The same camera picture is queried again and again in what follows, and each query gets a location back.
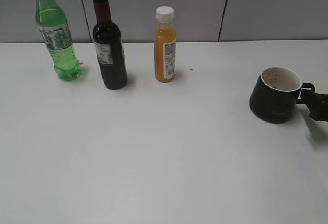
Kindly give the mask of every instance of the orange juice bottle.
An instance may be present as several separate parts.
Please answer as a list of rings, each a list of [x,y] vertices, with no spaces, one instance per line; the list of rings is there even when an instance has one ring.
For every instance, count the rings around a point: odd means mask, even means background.
[[[176,31],[172,27],[174,10],[168,6],[158,7],[158,29],[154,35],[155,76],[160,82],[170,82],[175,74]]]

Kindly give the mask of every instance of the green plastic bottle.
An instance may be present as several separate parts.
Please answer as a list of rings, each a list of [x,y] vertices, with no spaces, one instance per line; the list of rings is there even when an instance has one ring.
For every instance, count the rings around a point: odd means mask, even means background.
[[[36,23],[62,80],[77,79],[81,68],[63,10],[55,0],[36,0]]]

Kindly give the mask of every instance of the dark red wine bottle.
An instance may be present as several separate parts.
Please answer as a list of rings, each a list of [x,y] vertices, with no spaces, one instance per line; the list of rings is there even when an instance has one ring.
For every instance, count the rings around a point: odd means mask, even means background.
[[[127,72],[119,27],[112,22],[108,0],[93,0],[97,24],[93,28],[97,58],[107,88],[120,89],[127,83]]]

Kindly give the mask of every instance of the mug rim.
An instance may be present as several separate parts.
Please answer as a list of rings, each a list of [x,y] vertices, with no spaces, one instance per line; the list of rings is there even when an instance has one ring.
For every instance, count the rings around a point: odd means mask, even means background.
[[[283,69],[283,70],[288,70],[288,71],[292,72],[292,73],[293,73],[294,75],[296,75],[296,77],[299,79],[299,83],[300,83],[299,86],[298,86],[296,89],[294,89],[294,90],[290,90],[290,91],[280,90],[280,89],[277,89],[277,88],[271,87],[271,86],[268,85],[268,84],[264,81],[264,79],[263,79],[263,73],[264,73],[266,70],[269,70],[269,69]],[[295,71],[293,71],[293,70],[291,70],[291,69],[289,69],[289,68],[284,68],[284,67],[279,67],[279,66],[277,66],[277,67],[270,67],[270,68],[264,69],[264,70],[262,71],[262,73],[261,73],[261,80],[262,80],[262,82],[263,82],[267,87],[269,87],[269,88],[271,88],[271,89],[273,89],[273,90],[276,90],[276,91],[278,91],[278,92],[295,92],[295,91],[301,89],[301,88],[302,88],[302,85],[303,85],[303,81],[302,81],[301,77],[300,77]]]

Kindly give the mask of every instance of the orange liquid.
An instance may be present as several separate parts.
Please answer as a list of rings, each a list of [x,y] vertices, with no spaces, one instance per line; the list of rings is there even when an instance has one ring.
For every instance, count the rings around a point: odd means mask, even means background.
[[[164,44],[176,40],[176,31],[171,26],[161,25],[154,36],[155,50],[155,76],[159,82],[170,82],[171,79],[165,78],[164,75]]]

